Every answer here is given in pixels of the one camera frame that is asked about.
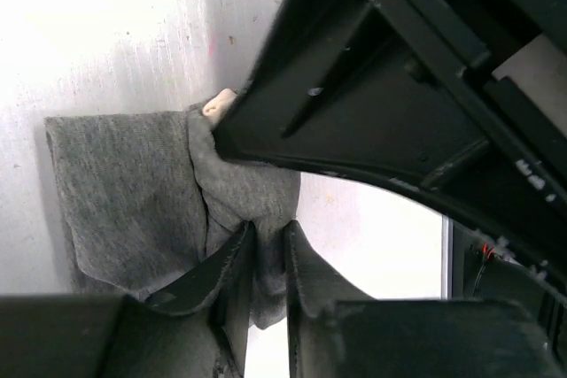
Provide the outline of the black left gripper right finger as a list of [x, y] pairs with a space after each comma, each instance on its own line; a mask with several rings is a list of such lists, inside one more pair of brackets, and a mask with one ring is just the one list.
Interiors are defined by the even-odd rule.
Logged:
[[376, 300], [283, 231], [292, 377], [564, 377], [546, 337], [503, 300]]

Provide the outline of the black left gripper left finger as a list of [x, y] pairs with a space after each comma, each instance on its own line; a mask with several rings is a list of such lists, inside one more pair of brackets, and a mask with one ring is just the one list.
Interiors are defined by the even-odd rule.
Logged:
[[145, 302], [130, 296], [1, 298], [3, 377], [241, 377], [255, 228]]

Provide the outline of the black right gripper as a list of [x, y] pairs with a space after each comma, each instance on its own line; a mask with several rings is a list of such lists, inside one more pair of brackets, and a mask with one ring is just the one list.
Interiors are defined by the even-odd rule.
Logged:
[[443, 201], [563, 201], [566, 139], [496, 69], [539, 34], [513, 0], [349, 0], [336, 94], [356, 112], [349, 162]]

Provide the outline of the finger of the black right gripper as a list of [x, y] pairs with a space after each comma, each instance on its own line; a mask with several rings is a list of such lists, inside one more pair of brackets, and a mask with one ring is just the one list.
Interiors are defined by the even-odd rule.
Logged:
[[214, 140], [415, 200], [566, 298], [566, 0], [283, 0]]

